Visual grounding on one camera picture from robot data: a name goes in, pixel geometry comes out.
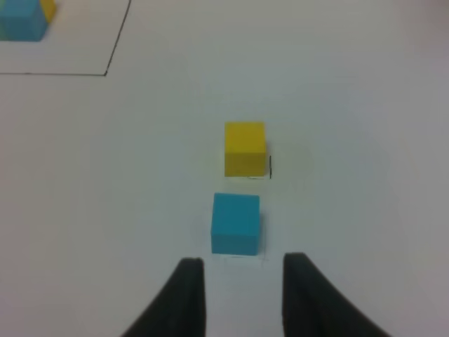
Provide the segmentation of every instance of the yellow cube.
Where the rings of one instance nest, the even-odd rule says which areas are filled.
[[[41,7],[47,23],[50,23],[56,12],[55,0],[41,0]]]
[[[265,175],[267,146],[262,122],[229,122],[225,126],[224,175],[261,177]]]

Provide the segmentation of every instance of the black line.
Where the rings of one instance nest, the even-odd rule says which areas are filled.
[[[102,74],[77,74],[77,73],[57,73],[57,72],[0,72],[0,75],[14,75],[14,76],[75,76],[75,77],[106,77],[107,73],[109,71],[109,68],[111,67],[112,58],[114,58],[115,50],[117,49],[117,46],[119,45],[119,40],[121,36],[121,32],[123,30],[123,27],[125,26],[126,19],[128,18],[129,10],[131,7],[131,3],[133,0],[128,0],[128,6],[126,7],[125,16],[123,17],[123,21],[121,22],[119,34],[117,35],[114,48],[112,49],[111,56],[109,58],[109,62],[106,66],[106,71]]]

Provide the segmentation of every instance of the black marking line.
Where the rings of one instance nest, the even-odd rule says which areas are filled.
[[[131,3],[133,0],[128,0],[128,6],[126,7],[125,16],[123,17],[123,21],[121,22],[119,34],[117,35],[114,47],[112,49],[111,56],[109,57],[109,62],[107,63],[106,70],[103,73],[99,74],[83,74],[83,73],[71,73],[71,72],[0,72],[0,75],[19,75],[19,76],[76,76],[76,77],[106,77],[107,73],[109,71],[109,68],[111,67],[112,59],[114,58],[115,50],[117,49],[117,46],[119,45],[119,40],[121,36],[121,32],[123,30],[123,27],[125,26],[126,19],[128,18],[129,9],[131,7]]]

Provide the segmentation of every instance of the white surface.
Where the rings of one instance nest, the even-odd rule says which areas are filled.
[[[39,43],[0,42],[0,72],[104,74],[128,0],[58,0]]]
[[[201,256],[208,335],[281,336],[304,251],[394,336],[447,336],[448,9],[426,2],[136,0],[108,77],[0,77],[0,335],[119,336]],[[235,119],[265,120],[272,180],[218,173]],[[261,196],[263,264],[209,254],[217,191]]]

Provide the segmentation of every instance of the yellow block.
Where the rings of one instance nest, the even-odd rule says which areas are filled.
[[[267,146],[262,122],[226,123],[224,175],[226,177],[258,177],[265,175]]]
[[[56,5],[54,0],[41,0],[41,7],[47,23],[50,23],[56,13]]]

